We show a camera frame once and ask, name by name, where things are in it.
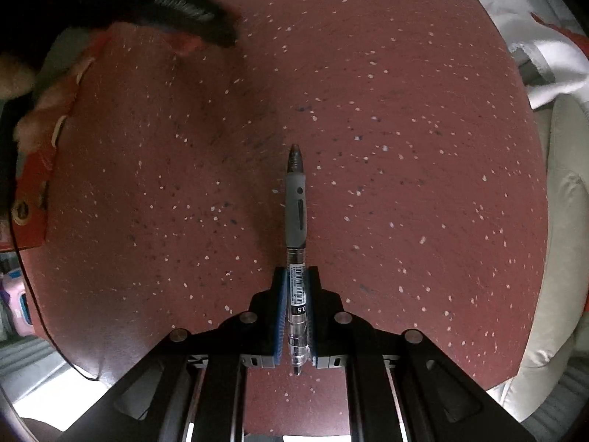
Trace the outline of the red cardboard box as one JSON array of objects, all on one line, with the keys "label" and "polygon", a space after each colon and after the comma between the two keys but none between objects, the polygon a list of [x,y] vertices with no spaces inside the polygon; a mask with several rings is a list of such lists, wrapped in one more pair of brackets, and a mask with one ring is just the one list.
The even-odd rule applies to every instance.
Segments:
[{"label": "red cardboard box", "polygon": [[1,59],[1,252],[43,245],[62,128],[110,30],[67,30],[39,73]]}]

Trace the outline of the white sofa blanket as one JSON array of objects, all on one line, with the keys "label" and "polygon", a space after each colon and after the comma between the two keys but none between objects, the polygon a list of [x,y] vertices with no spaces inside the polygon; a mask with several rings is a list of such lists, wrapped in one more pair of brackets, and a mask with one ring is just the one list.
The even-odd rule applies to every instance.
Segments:
[{"label": "white sofa blanket", "polygon": [[543,79],[527,85],[532,109],[569,95],[588,109],[588,53],[573,41],[584,35],[563,0],[478,0],[509,53]]}]

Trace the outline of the beige leather sofa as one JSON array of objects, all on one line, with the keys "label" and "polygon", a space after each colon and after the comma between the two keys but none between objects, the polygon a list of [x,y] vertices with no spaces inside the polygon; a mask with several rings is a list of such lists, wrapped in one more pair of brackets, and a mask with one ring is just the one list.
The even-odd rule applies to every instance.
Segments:
[{"label": "beige leather sofa", "polygon": [[588,111],[559,96],[534,114],[546,161],[548,238],[544,274],[518,373],[489,390],[517,421],[548,398],[574,350],[585,350],[588,297]]}]

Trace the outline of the black grey gel pen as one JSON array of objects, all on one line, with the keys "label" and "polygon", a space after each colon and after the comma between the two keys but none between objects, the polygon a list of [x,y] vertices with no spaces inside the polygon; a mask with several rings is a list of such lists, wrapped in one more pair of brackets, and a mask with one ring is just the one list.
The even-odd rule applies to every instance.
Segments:
[{"label": "black grey gel pen", "polygon": [[293,374],[300,375],[310,357],[307,329],[307,180],[300,146],[289,149],[285,202],[286,268],[289,277],[288,343]]}]

